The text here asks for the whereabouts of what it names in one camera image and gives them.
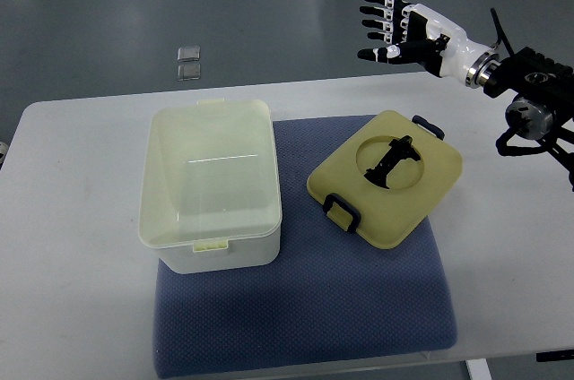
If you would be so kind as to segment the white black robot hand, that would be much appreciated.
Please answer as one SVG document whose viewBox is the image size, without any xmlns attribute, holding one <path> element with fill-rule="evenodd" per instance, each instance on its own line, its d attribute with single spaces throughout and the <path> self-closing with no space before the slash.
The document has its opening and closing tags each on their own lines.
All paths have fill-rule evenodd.
<svg viewBox="0 0 574 380">
<path fill-rule="evenodd" d="M 368 38 L 383 43 L 364 48 L 358 58 L 389 65 L 418 64 L 428 73 L 452 77 L 476 88 L 479 74 L 498 57 L 495 49 L 470 40 L 466 31 L 423 4 L 404 0 L 364 0 Z"/>
</svg>

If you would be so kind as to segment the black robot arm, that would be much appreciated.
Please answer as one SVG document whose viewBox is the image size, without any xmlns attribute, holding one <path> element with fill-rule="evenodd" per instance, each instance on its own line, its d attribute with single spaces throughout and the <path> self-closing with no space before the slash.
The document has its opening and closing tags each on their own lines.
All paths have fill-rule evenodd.
<svg viewBox="0 0 574 380">
<path fill-rule="evenodd" d="M 519 157 L 547 152 L 568 170 L 572 181 L 573 153 L 559 141 L 573 143 L 573 131 L 565 127 L 573 120 L 573 68 L 530 47 L 514 51 L 494 9 L 491 17 L 497 32 L 495 45 L 503 45 L 509 56 L 500 62 L 490 60 L 477 81 L 491 98 L 505 91 L 517 94 L 505 111 L 508 129 L 495 143 L 498 154 Z"/>
</svg>

